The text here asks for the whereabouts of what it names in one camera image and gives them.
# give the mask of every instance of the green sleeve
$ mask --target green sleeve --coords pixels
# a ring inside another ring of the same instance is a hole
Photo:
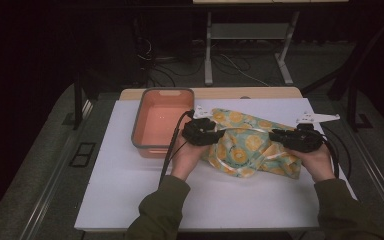
[[[158,190],[140,203],[140,216],[127,229],[125,239],[176,239],[189,191],[186,182],[165,176]]]
[[[330,179],[314,186],[320,202],[318,220],[327,239],[384,239],[367,209],[352,198],[345,181]]]

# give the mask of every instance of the yellow floral cloth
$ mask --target yellow floral cloth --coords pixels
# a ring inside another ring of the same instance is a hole
[[[226,129],[218,144],[211,146],[208,160],[215,168],[236,177],[249,177],[257,170],[293,179],[299,177],[301,160],[269,139],[271,129],[294,128],[236,111],[213,109],[217,129]]]

